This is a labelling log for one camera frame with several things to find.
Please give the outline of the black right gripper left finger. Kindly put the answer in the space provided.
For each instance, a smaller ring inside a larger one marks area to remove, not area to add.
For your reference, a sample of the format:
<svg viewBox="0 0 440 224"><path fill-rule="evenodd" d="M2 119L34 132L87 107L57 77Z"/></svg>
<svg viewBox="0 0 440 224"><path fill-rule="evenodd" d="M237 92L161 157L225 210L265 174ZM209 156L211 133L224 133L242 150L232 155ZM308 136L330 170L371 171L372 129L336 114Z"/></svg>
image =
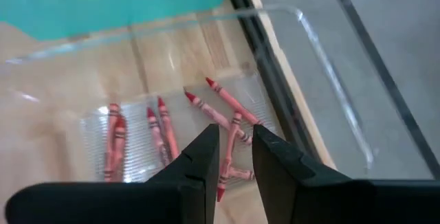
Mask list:
<svg viewBox="0 0 440 224"><path fill-rule="evenodd" d="M40 183L12 195L8 223L212 223L219 127L208 125L144 183Z"/></svg>

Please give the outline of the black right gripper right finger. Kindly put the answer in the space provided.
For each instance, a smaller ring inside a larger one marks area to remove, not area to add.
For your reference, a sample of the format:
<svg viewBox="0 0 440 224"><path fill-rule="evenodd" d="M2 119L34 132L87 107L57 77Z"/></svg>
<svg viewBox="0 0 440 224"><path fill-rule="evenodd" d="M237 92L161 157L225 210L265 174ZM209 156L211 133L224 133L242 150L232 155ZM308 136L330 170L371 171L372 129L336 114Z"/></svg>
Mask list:
<svg viewBox="0 0 440 224"><path fill-rule="evenodd" d="M261 125L254 174L269 223L439 224L439 182L352 179Z"/></svg>

